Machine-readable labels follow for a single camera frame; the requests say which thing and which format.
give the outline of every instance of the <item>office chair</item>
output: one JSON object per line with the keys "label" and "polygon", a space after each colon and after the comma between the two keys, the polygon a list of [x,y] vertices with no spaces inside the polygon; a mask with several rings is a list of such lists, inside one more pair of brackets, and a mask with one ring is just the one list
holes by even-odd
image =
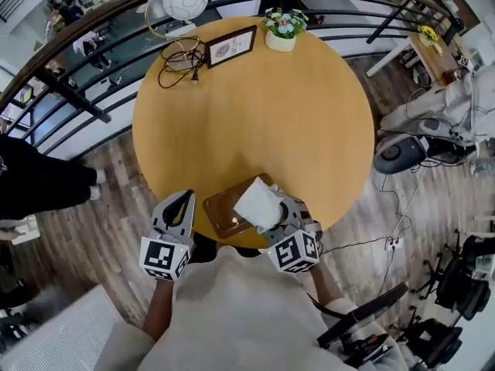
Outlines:
{"label": "office chair", "polygon": [[436,291],[437,305],[457,310],[466,320],[471,320],[476,313],[484,310],[491,295],[488,282],[472,279],[471,274],[476,267],[477,257],[495,253],[495,241],[469,237],[461,251],[458,234],[456,248],[450,251],[453,258],[445,270],[440,267],[442,254],[437,254],[439,262],[435,270],[428,261],[423,263],[428,265],[431,276],[419,289],[411,290],[411,293],[428,288],[426,295],[419,298],[425,300]]}
{"label": "office chair", "polygon": [[461,327],[448,327],[434,318],[409,325],[402,340],[429,369],[446,364],[457,353],[463,342],[459,336]]}
{"label": "office chair", "polygon": [[478,312],[482,312],[490,300],[491,290],[487,281],[471,279],[468,288],[457,299],[456,310],[465,320],[471,320]]}

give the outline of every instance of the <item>hand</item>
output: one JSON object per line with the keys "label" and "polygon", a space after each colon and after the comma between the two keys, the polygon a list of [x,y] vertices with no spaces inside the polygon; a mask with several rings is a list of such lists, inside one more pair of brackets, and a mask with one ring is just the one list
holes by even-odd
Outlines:
{"label": "hand", "polygon": [[14,240],[21,235],[15,228],[0,228],[0,240]]}

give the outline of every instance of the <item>desk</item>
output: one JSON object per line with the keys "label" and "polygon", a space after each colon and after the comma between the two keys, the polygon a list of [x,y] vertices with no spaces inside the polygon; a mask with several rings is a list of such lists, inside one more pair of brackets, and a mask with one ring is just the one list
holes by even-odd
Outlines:
{"label": "desk", "polygon": [[[200,81],[158,85],[159,57],[136,100],[132,135],[139,166],[159,201],[182,189],[196,193],[194,230],[217,240],[203,201],[267,172],[303,199],[323,228],[350,208],[367,180],[374,149],[370,107],[346,62],[310,33],[291,53],[265,45],[256,18],[208,23],[203,41],[257,24],[252,52],[208,70]],[[176,74],[166,73],[173,80]],[[266,247],[254,229],[222,243]]]}
{"label": "desk", "polygon": [[389,64],[402,51],[413,48],[418,54],[419,59],[423,63],[423,66],[425,66],[428,75],[432,79],[432,82],[438,83],[440,85],[446,85],[445,81],[443,80],[443,74],[445,72],[458,69],[459,65],[454,59],[449,46],[447,46],[442,38],[440,38],[438,44],[443,49],[443,56],[440,56],[435,51],[435,48],[433,48],[433,46],[425,46],[419,40],[418,33],[409,33],[409,37],[404,41],[401,41],[380,62],[371,67],[371,69],[367,71],[367,75],[369,77],[372,77],[378,72],[378,70]]}

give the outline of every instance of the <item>power strip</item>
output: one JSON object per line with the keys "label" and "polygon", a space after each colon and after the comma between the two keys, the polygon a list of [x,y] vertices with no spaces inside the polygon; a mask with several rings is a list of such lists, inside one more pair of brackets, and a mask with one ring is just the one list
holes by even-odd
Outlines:
{"label": "power strip", "polygon": [[402,247],[402,244],[403,244],[402,238],[388,239],[387,243],[385,244],[385,250],[394,251],[400,249]]}

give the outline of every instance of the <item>white sneaker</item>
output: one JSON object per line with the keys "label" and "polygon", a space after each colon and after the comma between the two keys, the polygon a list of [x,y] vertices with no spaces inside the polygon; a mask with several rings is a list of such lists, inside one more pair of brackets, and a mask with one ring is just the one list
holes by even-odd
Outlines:
{"label": "white sneaker", "polygon": [[95,201],[101,197],[101,188],[99,185],[91,185],[90,191],[91,191],[90,200]]}
{"label": "white sneaker", "polygon": [[101,184],[107,181],[107,173],[105,169],[96,169],[96,183]]}

